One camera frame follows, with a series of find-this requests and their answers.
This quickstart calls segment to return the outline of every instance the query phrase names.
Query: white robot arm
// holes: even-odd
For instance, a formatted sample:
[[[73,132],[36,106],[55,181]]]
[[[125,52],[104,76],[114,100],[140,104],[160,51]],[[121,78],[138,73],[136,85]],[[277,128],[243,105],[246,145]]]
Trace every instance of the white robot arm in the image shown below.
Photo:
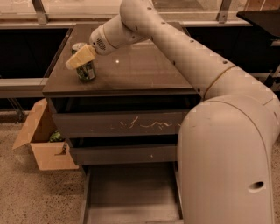
[[[167,24],[149,0],[123,0],[90,36],[97,53],[150,39],[205,100],[182,122],[178,168],[185,223],[273,224],[271,149],[280,103],[261,82]]]

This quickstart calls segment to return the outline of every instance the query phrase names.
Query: can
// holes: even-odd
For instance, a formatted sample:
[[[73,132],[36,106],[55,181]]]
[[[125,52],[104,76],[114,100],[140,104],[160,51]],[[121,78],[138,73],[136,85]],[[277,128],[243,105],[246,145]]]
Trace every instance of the can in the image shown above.
[[[72,46],[72,55],[76,54],[87,43],[76,43]],[[76,68],[78,77],[81,81],[91,81],[95,78],[95,67],[92,61]]]

